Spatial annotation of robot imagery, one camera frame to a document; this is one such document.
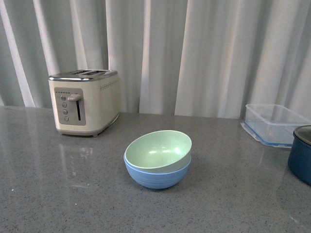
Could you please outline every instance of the toaster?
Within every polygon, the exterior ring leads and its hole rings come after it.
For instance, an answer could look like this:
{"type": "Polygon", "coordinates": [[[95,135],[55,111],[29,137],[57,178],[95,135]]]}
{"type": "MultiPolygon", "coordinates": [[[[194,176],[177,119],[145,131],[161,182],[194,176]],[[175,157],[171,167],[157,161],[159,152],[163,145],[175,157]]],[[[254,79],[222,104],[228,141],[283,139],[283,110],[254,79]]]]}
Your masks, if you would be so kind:
{"type": "Polygon", "coordinates": [[[120,111],[115,70],[84,69],[49,76],[56,129],[61,134],[97,136],[120,111]]]}

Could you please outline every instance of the bowl rim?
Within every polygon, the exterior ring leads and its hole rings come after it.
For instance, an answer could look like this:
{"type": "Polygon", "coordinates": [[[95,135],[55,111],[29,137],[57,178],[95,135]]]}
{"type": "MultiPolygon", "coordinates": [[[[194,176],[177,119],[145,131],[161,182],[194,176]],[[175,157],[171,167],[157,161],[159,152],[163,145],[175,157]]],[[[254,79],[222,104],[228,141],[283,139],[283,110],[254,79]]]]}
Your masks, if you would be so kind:
{"type": "Polygon", "coordinates": [[[191,138],[190,138],[187,134],[185,134],[185,133],[183,133],[183,132],[180,132],[180,131],[176,131],[176,130],[159,130],[159,131],[154,131],[154,132],[147,133],[147,134],[144,134],[144,135],[142,135],[142,136],[136,138],[133,142],[131,142],[131,143],[127,146],[127,148],[126,148],[126,150],[125,150],[125,152],[124,152],[124,159],[127,161],[127,163],[128,163],[129,165],[131,165],[131,166],[133,166],[133,167],[136,167],[136,168],[150,169],[150,170],[151,170],[151,169],[157,169],[157,168],[162,168],[162,167],[170,166],[170,165],[172,165],[172,164],[174,164],[174,163],[176,163],[176,162],[179,161],[179,160],[177,160],[177,161],[175,161],[175,162],[173,162],[173,163],[166,164],[166,165],[164,165],[164,166],[153,166],[153,167],[137,166],[137,165],[132,164],[131,162],[128,161],[127,156],[126,156],[126,152],[127,152],[127,150],[130,148],[130,146],[131,146],[133,143],[135,143],[136,141],[138,141],[138,140],[141,139],[142,137],[145,137],[145,136],[147,136],[147,135],[154,134],[154,133],[159,133],[159,132],[175,132],[175,133],[180,133],[180,134],[185,135],[185,136],[189,139],[189,141],[190,141],[189,149],[188,149],[187,153],[185,153],[184,156],[183,156],[181,159],[183,159],[183,158],[184,158],[187,154],[189,154],[189,152],[191,151],[191,148],[192,148],[192,140],[191,140],[191,138]]]}
{"type": "Polygon", "coordinates": [[[135,171],[138,171],[138,172],[140,172],[140,173],[143,173],[143,174],[157,175],[157,176],[159,176],[159,175],[169,175],[169,174],[173,174],[173,173],[179,172],[179,171],[181,171],[181,170],[184,170],[184,169],[186,169],[187,167],[190,166],[190,163],[191,163],[191,161],[192,161],[192,157],[190,156],[189,162],[188,162],[184,167],[182,167],[182,168],[180,168],[180,169],[178,169],[178,170],[176,170],[176,171],[165,172],[165,173],[153,173],[153,172],[147,172],[147,171],[138,170],[137,168],[132,167],[132,166],[125,160],[125,157],[123,157],[123,158],[124,158],[125,164],[128,165],[131,169],[133,169],[133,170],[135,170],[135,171]]]}

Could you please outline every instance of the pot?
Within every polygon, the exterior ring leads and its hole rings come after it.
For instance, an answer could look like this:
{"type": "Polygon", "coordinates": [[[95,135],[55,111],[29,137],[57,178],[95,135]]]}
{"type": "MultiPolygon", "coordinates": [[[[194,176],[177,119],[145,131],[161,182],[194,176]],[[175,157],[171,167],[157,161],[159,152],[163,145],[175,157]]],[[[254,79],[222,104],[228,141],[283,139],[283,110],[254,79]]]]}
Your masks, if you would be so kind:
{"type": "Polygon", "coordinates": [[[311,185],[311,125],[296,128],[293,135],[288,167],[297,178],[311,185]]]}

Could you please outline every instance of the white curtain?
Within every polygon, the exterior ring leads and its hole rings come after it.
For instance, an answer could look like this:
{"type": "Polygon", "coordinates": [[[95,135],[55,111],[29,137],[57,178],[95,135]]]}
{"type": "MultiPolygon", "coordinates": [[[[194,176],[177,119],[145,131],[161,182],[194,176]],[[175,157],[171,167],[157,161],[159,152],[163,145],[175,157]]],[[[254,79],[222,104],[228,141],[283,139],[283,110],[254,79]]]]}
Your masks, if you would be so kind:
{"type": "Polygon", "coordinates": [[[52,107],[48,76],[113,69],[121,111],[311,118],[311,0],[0,0],[0,105],[52,107]]]}

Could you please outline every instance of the toaster dial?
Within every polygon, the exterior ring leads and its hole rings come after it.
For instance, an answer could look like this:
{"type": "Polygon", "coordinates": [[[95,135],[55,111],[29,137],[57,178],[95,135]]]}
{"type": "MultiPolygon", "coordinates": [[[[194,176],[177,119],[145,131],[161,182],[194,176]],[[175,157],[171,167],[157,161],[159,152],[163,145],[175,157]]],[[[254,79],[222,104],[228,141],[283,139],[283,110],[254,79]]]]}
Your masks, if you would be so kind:
{"type": "Polygon", "coordinates": [[[83,90],[80,88],[54,88],[59,123],[86,125],[83,90]]]}

